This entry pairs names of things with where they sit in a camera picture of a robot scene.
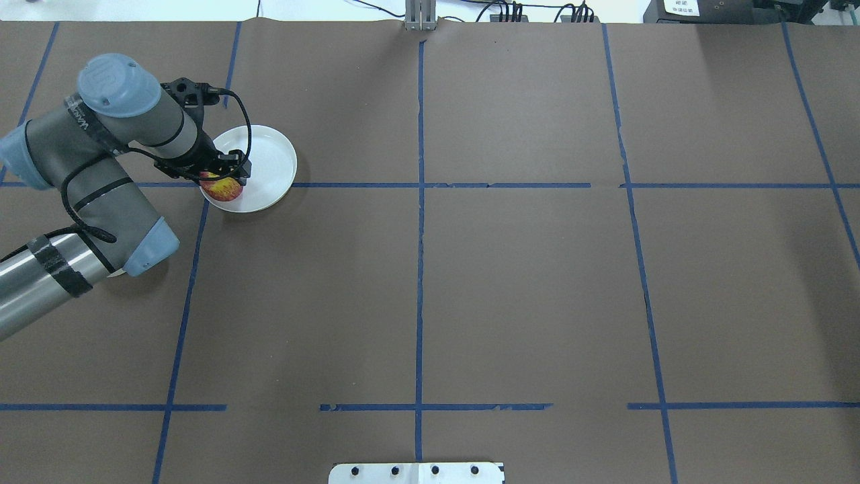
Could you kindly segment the red yellow apple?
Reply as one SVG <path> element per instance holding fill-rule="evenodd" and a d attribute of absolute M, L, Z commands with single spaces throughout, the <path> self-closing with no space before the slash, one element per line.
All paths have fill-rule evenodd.
<path fill-rule="evenodd" d="M 235 178 L 226 177 L 224 179 L 211 180 L 217 177 L 214 173 L 202 171 L 200 176 L 200 189 L 211 199 L 219 202 L 232 202 L 242 195 L 243 187 Z"/>

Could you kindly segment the white plate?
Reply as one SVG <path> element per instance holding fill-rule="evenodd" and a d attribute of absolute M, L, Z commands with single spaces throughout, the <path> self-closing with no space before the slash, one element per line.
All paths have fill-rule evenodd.
<path fill-rule="evenodd" d="M 251 126 L 250 178 L 231 201 L 218 201 L 205 190 L 202 196 L 227 212 L 256 212 L 270 208 L 288 193 L 297 174 L 298 157 L 291 141 L 269 126 Z"/>

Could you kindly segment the black computer box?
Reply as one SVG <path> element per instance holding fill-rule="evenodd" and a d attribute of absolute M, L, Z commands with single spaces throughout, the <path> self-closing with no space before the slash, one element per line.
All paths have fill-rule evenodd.
<path fill-rule="evenodd" d="M 650 1 L 643 24 L 780 24 L 782 12 L 765 1 Z"/>

